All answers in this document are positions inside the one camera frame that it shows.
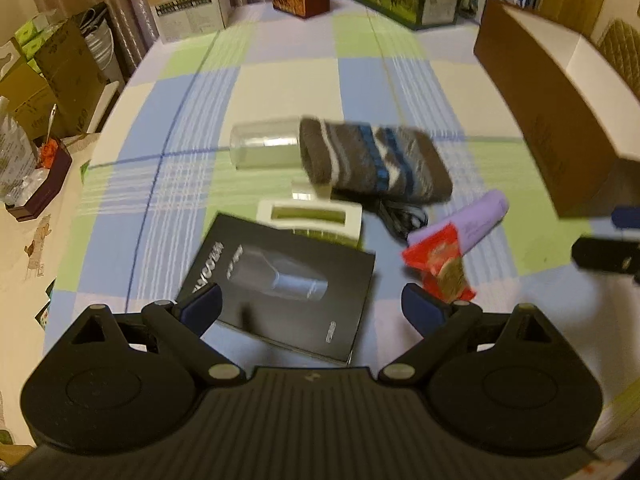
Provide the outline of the red snack packet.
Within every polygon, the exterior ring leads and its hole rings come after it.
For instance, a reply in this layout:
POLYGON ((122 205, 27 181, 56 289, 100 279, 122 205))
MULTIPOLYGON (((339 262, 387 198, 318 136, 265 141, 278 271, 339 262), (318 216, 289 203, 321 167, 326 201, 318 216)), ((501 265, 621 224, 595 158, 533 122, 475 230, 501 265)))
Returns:
POLYGON ((401 253, 406 266, 422 276, 423 288, 446 304, 472 301, 475 292, 464 273, 457 228, 448 223, 401 253))

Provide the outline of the purple tube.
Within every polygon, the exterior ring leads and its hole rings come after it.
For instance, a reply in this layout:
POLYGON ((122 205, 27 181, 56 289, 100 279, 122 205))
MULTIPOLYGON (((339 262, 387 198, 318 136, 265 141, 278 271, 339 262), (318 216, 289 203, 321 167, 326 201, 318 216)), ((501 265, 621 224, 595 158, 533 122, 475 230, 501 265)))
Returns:
POLYGON ((508 210, 509 202, 504 193, 490 190, 439 222, 411 232, 408 245, 418 244, 452 224, 458 232, 461 253, 465 255, 502 221, 508 210))

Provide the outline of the black shaver box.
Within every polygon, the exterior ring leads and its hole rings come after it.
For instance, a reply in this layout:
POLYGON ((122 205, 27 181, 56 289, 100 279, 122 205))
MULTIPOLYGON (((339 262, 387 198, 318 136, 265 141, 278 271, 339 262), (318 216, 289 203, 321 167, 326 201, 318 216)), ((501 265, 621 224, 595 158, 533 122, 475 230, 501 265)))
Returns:
POLYGON ((217 214, 178 292, 215 283, 219 321, 320 359, 347 363, 375 256, 357 248, 217 214))

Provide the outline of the white plastic comb holder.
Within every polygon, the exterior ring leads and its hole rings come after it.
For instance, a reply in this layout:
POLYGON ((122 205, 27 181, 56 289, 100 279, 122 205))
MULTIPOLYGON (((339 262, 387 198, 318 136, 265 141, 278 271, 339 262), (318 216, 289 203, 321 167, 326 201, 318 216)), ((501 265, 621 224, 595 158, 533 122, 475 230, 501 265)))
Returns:
POLYGON ((341 200, 261 200, 256 221, 275 229, 356 247, 362 207, 341 200))

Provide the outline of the grey striped knitted sock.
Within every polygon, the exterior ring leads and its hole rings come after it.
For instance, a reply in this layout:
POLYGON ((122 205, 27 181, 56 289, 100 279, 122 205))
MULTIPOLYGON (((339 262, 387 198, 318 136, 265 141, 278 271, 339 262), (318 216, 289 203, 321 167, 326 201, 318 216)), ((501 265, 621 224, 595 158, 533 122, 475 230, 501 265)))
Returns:
POLYGON ((449 172, 430 136, 404 126, 300 121, 300 159, 309 181, 337 191, 412 204, 449 200, 449 172))

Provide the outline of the clear plastic cup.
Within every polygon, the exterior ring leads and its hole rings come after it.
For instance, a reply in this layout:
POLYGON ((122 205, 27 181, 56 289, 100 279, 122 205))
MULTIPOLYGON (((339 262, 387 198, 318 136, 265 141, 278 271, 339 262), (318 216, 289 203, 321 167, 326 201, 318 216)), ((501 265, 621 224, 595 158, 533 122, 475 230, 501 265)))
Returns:
POLYGON ((297 168, 300 118, 242 122, 232 127, 229 151, 236 169, 297 168))

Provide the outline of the brown cardboard storage box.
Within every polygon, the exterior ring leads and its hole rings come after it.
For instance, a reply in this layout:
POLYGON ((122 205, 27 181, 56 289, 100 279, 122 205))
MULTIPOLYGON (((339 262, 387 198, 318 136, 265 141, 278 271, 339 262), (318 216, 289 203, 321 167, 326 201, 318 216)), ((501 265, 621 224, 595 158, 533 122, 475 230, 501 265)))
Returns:
POLYGON ((487 0, 474 53, 518 123, 559 216, 639 203, 639 101, 590 42, 487 0))

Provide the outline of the checkered bed sheet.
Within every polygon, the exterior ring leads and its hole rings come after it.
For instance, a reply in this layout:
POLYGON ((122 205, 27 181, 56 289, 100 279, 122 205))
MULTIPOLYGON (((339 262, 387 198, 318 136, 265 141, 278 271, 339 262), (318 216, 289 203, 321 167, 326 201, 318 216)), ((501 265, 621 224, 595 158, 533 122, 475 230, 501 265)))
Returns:
POLYGON ((591 443, 610 460, 639 453, 639 289, 628 276, 578 270, 570 248, 612 223, 562 220, 518 125, 473 53, 473 24, 412 32, 349 0, 304 21, 244 6, 222 32, 154 44, 122 90, 88 168, 67 178, 80 200, 58 267, 44 342, 89 304, 137 311, 174 298, 219 211, 254 218, 288 197, 296 169, 239 171, 241 122, 316 116, 407 125, 434 138, 454 194, 450 212, 492 188, 506 218, 464 259, 487 311, 536 304, 598 378, 605 409, 591 443))

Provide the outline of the quilted tan cushion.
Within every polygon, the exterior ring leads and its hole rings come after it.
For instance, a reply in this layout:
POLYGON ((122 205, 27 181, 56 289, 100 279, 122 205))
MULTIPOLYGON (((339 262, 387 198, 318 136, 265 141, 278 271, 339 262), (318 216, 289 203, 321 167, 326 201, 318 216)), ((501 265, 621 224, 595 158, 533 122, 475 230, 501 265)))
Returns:
POLYGON ((640 96, 640 34, 631 24, 616 18, 605 29, 598 50, 632 93, 640 96))

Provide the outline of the dark red tray box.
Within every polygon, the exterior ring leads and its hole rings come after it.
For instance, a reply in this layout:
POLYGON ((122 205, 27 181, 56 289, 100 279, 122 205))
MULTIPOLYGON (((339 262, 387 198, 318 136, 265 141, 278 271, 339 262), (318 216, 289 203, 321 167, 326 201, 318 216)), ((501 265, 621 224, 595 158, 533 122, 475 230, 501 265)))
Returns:
POLYGON ((18 221, 34 220, 58 195, 72 158, 57 136, 48 136, 36 147, 36 168, 3 197, 4 208, 18 221))

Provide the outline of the plastic bag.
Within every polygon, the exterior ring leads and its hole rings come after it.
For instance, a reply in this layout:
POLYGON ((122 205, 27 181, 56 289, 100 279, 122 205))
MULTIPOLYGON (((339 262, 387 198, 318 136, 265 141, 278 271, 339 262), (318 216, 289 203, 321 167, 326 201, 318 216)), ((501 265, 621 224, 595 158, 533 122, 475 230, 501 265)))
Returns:
POLYGON ((1 98, 0 197, 9 207, 24 206, 43 185, 49 170, 41 168, 32 141, 9 110, 9 100, 1 98))

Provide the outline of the brown cardboard boxes stack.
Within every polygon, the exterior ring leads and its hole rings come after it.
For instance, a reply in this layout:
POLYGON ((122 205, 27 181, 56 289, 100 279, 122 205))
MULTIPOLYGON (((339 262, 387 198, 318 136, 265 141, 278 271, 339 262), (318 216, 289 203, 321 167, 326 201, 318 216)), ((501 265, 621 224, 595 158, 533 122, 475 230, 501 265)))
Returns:
POLYGON ((106 78, 79 27, 63 22, 36 52, 35 72, 19 60, 1 79, 1 95, 29 139, 47 134, 51 110, 56 110, 52 134, 58 138, 88 131, 106 87, 106 78))

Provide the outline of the green tissue packs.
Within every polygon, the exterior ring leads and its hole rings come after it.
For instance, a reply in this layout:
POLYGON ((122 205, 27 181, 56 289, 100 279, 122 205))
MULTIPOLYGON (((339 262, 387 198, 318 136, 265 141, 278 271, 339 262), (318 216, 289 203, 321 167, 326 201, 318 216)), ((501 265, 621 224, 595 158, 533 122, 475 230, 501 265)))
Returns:
POLYGON ((35 54, 58 30, 63 21, 58 9, 44 11, 22 25, 14 34, 27 64, 37 73, 41 70, 35 61, 35 54))

